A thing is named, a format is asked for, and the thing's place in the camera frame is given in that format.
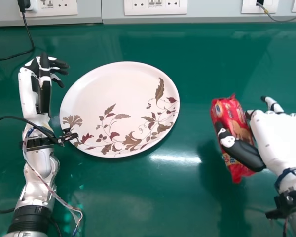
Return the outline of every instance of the white plate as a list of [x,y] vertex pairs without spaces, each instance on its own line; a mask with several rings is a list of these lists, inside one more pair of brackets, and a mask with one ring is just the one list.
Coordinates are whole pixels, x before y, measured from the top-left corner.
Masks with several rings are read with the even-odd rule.
[[149,149],[173,127],[179,93],[159,69],[117,62],[83,75],[68,90],[60,108],[62,129],[79,134],[78,149],[106,158]]

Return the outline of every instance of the black wrist strap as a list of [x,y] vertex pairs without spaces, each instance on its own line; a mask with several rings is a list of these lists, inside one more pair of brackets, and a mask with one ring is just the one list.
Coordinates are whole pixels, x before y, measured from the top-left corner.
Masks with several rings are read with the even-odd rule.
[[276,190],[280,189],[280,184],[281,184],[282,180],[285,178],[286,175],[292,173],[294,176],[296,176],[295,171],[296,171],[296,167],[284,169],[283,173],[281,175],[279,175],[277,180],[275,181],[275,184],[274,184],[275,189]]
[[274,198],[277,209],[267,212],[267,219],[286,219],[296,212],[296,190],[286,191]]

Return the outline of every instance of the biscuit packet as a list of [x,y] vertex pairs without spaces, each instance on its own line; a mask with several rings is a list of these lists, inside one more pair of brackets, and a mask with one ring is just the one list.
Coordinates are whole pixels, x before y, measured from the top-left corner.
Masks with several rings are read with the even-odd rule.
[[[246,123],[245,115],[234,94],[228,98],[213,99],[211,117],[213,124],[218,121],[223,123],[224,127],[228,129],[234,137],[254,145],[250,129]],[[241,176],[250,176],[254,174],[253,171],[228,155],[222,147],[221,151],[234,183],[239,183],[241,181]]]

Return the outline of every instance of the robotic hand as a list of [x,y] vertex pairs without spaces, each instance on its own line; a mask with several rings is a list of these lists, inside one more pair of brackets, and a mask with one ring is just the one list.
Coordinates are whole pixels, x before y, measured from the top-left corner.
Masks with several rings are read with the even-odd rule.
[[63,137],[56,139],[48,124],[51,83],[64,87],[54,73],[67,75],[67,68],[65,62],[43,53],[21,67],[18,74],[23,117],[31,124],[27,123],[22,133],[26,184],[5,237],[47,237],[55,197],[59,197],[55,185],[59,162],[54,156],[54,145],[77,138],[77,134],[67,130]]
[[261,99],[267,103],[268,111],[246,111],[258,148],[237,140],[221,123],[215,124],[215,129],[223,149],[236,160],[253,171],[268,168],[278,176],[277,209],[266,216],[289,220],[296,235],[296,113],[285,113],[270,97]]

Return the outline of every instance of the table surface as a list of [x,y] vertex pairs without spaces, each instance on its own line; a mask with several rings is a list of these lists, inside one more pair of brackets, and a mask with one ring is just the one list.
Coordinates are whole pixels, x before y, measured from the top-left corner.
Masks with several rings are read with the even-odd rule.
[[[92,157],[71,144],[56,147],[58,193],[85,214],[81,237],[279,237],[264,212],[275,208],[276,177],[268,170],[231,182],[210,118],[211,100],[236,93],[244,109],[266,109],[276,98],[296,112],[296,23],[75,25],[30,27],[32,55],[0,62],[0,116],[21,116],[17,72],[46,51],[67,61],[65,89],[53,87],[51,125],[61,134],[59,108],[70,86],[98,66],[151,64],[176,84],[176,125],[157,146],[129,158]],[[0,28],[0,56],[30,44],[21,28]],[[24,124],[0,125],[0,209],[15,206],[24,186],[19,141]],[[64,236],[74,221],[59,203],[54,217]],[[0,236],[12,214],[0,215]],[[51,227],[50,237],[56,236]]]

